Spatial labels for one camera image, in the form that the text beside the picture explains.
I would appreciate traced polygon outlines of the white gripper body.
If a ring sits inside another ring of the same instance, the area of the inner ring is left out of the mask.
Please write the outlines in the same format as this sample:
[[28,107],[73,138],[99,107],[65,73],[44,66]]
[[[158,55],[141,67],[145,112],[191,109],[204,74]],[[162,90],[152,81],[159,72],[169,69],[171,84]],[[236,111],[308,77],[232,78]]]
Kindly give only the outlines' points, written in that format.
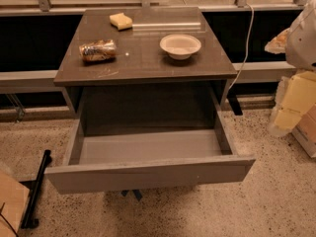
[[268,132],[282,137],[292,132],[302,117],[316,104],[316,73],[303,71],[282,77],[277,85]]

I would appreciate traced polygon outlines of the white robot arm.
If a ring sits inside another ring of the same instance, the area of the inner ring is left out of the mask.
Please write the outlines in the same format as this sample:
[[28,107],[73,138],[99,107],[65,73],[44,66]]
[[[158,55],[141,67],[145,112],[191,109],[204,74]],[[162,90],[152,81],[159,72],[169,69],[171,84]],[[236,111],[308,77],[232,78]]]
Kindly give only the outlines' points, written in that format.
[[297,69],[290,78],[282,77],[276,89],[268,131],[285,136],[299,124],[316,103],[316,0],[311,0],[285,29],[269,41],[265,51],[284,53],[286,62]]

